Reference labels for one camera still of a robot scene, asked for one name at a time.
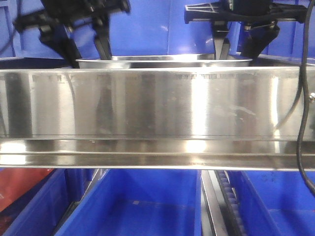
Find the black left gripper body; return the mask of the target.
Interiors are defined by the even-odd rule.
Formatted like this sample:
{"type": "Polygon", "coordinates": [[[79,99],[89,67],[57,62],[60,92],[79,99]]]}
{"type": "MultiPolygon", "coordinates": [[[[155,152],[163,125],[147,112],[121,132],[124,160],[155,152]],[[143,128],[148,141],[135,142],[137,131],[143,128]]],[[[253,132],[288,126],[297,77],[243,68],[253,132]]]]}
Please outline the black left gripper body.
{"type": "Polygon", "coordinates": [[[116,12],[130,12],[128,0],[42,0],[42,10],[19,15],[14,21],[21,33],[42,26],[73,27],[76,21],[90,18],[93,24],[108,25],[109,17],[116,12]]]}

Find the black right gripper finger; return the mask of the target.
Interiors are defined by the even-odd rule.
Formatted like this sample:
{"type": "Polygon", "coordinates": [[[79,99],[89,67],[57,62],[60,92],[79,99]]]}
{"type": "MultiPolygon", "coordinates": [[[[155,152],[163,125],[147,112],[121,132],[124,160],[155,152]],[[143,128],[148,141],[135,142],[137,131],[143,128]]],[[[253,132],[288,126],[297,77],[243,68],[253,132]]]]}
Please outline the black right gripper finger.
{"type": "Polygon", "coordinates": [[[245,38],[241,44],[241,56],[257,58],[261,52],[279,35],[278,21],[243,23],[245,38]]]}
{"type": "Polygon", "coordinates": [[[227,38],[227,35],[229,33],[227,24],[227,21],[211,22],[216,60],[226,60],[229,53],[230,42],[227,38]]]}

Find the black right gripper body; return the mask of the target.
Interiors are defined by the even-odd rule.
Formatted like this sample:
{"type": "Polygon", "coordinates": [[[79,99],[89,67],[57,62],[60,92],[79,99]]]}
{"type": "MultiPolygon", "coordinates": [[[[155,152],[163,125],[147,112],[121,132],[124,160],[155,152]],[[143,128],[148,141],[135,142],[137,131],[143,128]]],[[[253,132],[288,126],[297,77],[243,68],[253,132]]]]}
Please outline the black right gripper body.
{"type": "Polygon", "coordinates": [[[303,23],[307,8],[303,5],[276,3],[272,0],[219,0],[185,6],[185,23],[196,21],[267,22],[297,21],[303,23]]]}

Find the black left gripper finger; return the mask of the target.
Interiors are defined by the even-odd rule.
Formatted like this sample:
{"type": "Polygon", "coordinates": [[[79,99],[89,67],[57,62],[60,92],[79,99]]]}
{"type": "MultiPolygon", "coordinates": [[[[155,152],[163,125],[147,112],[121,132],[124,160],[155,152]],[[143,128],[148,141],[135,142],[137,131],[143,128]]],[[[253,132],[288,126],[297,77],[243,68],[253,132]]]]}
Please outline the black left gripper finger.
{"type": "Polygon", "coordinates": [[[64,25],[46,25],[39,27],[39,40],[65,59],[72,68],[79,68],[81,54],[75,41],[68,36],[64,25]]]}
{"type": "Polygon", "coordinates": [[[92,27],[95,31],[94,44],[102,60],[111,60],[112,58],[109,23],[109,16],[100,16],[92,19],[92,27]]]}

